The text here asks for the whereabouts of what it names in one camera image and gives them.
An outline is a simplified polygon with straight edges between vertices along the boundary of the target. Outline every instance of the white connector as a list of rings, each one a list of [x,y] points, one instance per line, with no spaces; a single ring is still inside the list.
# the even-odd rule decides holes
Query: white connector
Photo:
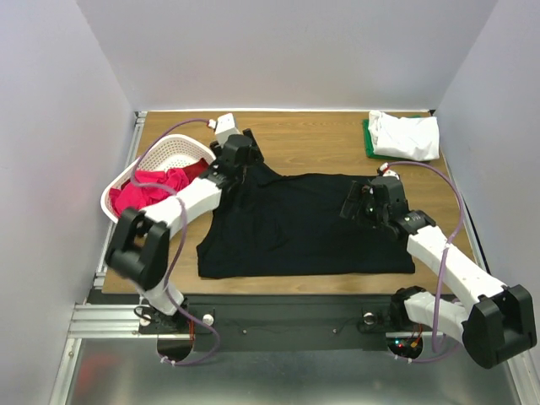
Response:
[[[227,142],[230,135],[240,135],[232,113],[219,117],[215,127],[215,136],[221,146]]]

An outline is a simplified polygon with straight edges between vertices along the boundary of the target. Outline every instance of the gray floor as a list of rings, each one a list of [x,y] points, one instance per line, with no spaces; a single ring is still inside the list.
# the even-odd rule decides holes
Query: gray floor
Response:
[[[520,403],[506,364],[483,370],[462,350],[434,364],[359,350],[221,353],[173,369],[153,339],[87,339],[81,349],[68,401],[77,405]]]

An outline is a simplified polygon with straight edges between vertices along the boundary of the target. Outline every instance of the red cloth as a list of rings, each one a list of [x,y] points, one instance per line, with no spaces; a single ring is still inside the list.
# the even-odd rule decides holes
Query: red cloth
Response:
[[[177,192],[186,188],[208,168],[206,160],[200,159],[197,163],[182,168],[168,169],[167,171],[137,170],[135,178],[141,183],[159,183],[174,188]],[[156,187],[137,187],[130,181],[124,183],[120,190],[111,188],[109,198],[111,206],[117,217],[128,207],[141,209],[148,205],[165,200],[169,193]]]

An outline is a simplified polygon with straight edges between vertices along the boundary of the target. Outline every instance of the pink cloth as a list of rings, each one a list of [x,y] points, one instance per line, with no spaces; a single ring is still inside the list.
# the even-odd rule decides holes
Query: pink cloth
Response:
[[[165,171],[135,172],[135,178],[141,183],[159,183],[174,188],[177,192],[189,186],[190,179],[183,169],[168,169]],[[121,190],[111,188],[109,197],[117,217],[128,207],[141,209],[148,205],[165,200],[169,193],[156,187],[136,187],[130,181],[125,183]]]

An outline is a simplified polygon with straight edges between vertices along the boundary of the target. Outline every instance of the metal frame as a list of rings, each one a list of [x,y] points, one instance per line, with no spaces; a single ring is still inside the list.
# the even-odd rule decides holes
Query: metal frame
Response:
[[[137,120],[133,130],[132,142],[128,151],[126,166],[135,157],[138,144],[143,133],[147,112],[136,113]],[[451,169],[446,163],[449,176],[454,180]],[[105,234],[100,260],[95,272],[94,288],[101,289],[105,280],[107,266],[104,264],[105,251],[109,244],[114,224],[111,224]],[[472,221],[467,213],[465,229],[472,252],[478,265],[486,270],[480,246],[473,231]],[[138,332],[139,319],[133,313],[135,305],[76,305],[67,334],[66,345],[57,373],[57,378],[51,394],[50,404],[66,403],[69,389],[76,373],[76,365],[82,341],[85,338],[154,338],[158,335],[142,335]],[[171,335],[168,338],[188,339],[186,334]],[[540,382],[529,352],[520,354],[508,360],[510,373],[516,385],[522,403],[540,403]]]

